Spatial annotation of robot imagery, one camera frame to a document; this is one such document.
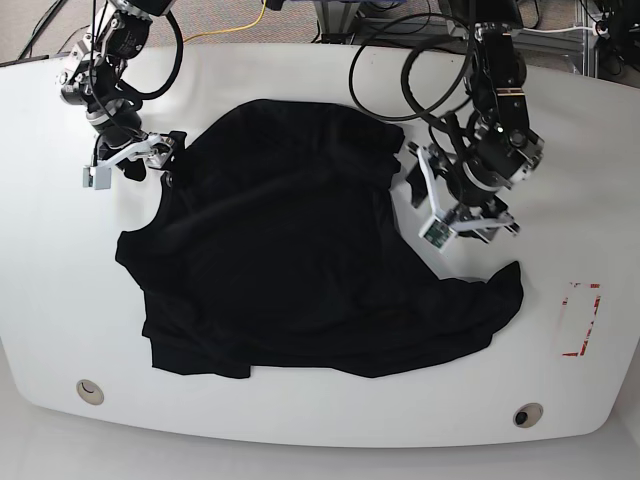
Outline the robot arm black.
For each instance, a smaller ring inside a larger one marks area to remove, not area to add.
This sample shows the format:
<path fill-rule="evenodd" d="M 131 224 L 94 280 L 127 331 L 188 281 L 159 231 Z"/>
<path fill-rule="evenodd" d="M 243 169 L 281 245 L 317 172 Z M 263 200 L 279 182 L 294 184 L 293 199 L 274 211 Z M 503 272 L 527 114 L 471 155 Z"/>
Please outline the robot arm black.
<path fill-rule="evenodd" d="M 498 194 L 527 179 L 543 158 L 544 142 L 530 127 L 526 96 L 526 63 L 513 37 L 523 28 L 514 1 L 452 1 L 441 13 L 447 33 L 428 37 L 407 56 L 400 77 L 411 119 L 425 121 L 431 132 L 449 138 L 452 152 L 433 140 L 428 146 L 409 143 L 417 164 L 409 172 L 411 202 L 430 205 L 419 235 L 437 250 L 458 237 L 490 243 L 500 229 L 518 234 L 519 225 Z M 455 37 L 467 50 L 454 84 L 463 84 L 473 111 L 461 125 L 457 111 L 436 116 L 437 100 L 423 107 L 409 83 L 419 55 Z"/>
<path fill-rule="evenodd" d="M 90 162 L 83 168 L 85 188 L 109 189 L 114 169 L 141 182 L 149 169 L 170 168 L 185 148 L 185 132 L 146 132 L 139 116 L 144 102 L 168 92 L 182 65 L 184 44 L 172 6 L 171 1 L 108 1 L 96 10 L 87 32 L 66 58 L 59 75 L 61 98 L 83 106 L 97 133 Z M 152 92 L 142 92 L 123 74 L 146 45 L 155 17 L 169 22 L 176 52 L 167 80 Z"/>

